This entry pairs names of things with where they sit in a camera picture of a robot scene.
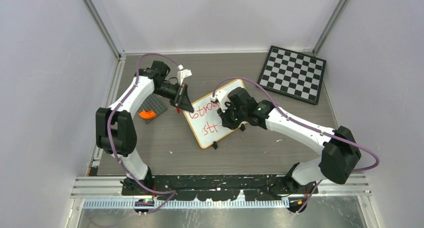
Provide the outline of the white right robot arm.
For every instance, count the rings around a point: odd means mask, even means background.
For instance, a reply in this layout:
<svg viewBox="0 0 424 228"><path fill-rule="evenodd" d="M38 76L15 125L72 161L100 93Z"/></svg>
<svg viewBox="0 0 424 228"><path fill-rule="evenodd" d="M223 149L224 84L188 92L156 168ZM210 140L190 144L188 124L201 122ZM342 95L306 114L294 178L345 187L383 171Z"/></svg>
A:
<svg viewBox="0 0 424 228"><path fill-rule="evenodd" d="M286 112L270 100L257 102L243 87L227 92L216 91L211 102L218 105L217 114L223 127L235 130L242 123L286 135L312 149L319 157L295 163L282 178L288 193L299 193L318 180L346 183L362 157L350 129L319 126Z"/></svg>

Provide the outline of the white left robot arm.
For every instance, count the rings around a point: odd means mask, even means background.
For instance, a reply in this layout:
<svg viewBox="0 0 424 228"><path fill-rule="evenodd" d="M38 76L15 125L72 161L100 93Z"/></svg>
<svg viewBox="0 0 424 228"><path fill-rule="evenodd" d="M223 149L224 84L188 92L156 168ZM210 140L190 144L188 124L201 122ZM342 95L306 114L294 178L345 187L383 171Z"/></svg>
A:
<svg viewBox="0 0 424 228"><path fill-rule="evenodd" d="M142 103L152 94L169 100L171 106L193 112L184 80L191 70L178 65L177 82L167 80L170 67L155 60L148 68L139 68L126 91L109 107L95 113L96 146L113 156L126 173L123 183L141 195L148 195L154 187L152 171L137 152L137 132L134 117Z"/></svg>

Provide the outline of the grey studded building plate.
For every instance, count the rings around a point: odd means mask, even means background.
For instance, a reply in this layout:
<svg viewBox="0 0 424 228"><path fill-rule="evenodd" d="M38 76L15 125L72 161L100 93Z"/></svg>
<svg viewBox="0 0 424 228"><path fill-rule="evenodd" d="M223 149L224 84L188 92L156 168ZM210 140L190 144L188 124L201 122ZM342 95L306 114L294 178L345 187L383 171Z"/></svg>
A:
<svg viewBox="0 0 424 228"><path fill-rule="evenodd" d="M151 94L140 105L140 107L137 110L137 115L142 110L146 110L146 111L154 110L157 114L156 118L158 118L160 115L162 115L164 112L166 112L168 110L168 108L166 107L166 105L161 101L161 99L156 94ZM151 121L153 121L154 119L152 119L152 120L142 119L142 120L145 124L148 124Z"/></svg>

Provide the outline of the orange curved block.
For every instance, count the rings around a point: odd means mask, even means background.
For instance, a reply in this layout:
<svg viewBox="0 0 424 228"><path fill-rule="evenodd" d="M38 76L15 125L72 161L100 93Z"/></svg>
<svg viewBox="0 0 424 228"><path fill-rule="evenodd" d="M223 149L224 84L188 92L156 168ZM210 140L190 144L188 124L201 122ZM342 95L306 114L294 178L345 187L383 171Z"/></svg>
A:
<svg viewBox="0 0 424 228"><path fill-rule="evenodd" d="M143 120L146 120L146 121L150 121L152 119L155 119L158 116L154 110L146 111L144 109L141 112L139 112L138 115Z"/></svg>

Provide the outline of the black white checkerboard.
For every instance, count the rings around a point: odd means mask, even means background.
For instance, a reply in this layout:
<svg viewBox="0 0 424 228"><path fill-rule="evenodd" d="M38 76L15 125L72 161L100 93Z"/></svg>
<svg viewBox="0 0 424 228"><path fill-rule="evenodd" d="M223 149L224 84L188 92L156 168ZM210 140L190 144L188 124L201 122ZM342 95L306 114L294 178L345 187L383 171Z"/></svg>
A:
<svg viewBox="0 0 424 228"><path fill-rule="evenodd" d="M327 61L272 45L257 83L267 91L317 105Z"/></svg>

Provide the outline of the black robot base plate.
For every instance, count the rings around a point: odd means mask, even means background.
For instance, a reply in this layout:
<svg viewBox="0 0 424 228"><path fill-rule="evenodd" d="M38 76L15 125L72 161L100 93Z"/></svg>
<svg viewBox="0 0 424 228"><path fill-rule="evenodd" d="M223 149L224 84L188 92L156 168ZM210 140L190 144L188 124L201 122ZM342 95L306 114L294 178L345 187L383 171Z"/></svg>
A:
<svg viewBox="0 0 424 228"><path fill-rule="evenodd" d="M244 195L246 201L276 201L288 195L308 196L316 185L289 191L284 176L276 174L231 175L156 175L145 185L156 192L176 191L172 201L234 201Z"/></svg>

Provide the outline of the aluminium rail frame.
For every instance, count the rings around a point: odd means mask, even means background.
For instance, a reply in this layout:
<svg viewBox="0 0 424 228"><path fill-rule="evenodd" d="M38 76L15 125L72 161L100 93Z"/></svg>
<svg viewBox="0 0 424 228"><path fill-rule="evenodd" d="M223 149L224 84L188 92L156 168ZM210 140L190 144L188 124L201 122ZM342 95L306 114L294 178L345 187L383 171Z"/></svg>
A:
<svg viewBox="0 0 424 228"><path fill-rule="evenodd" d="M327 179L286 191L278 174L157 175L151 191L130 189L123 176L81 176L71 197L89 209L242 209L297 208L320 197L372 195L366 176L352 174L345 184Z"/></svg>

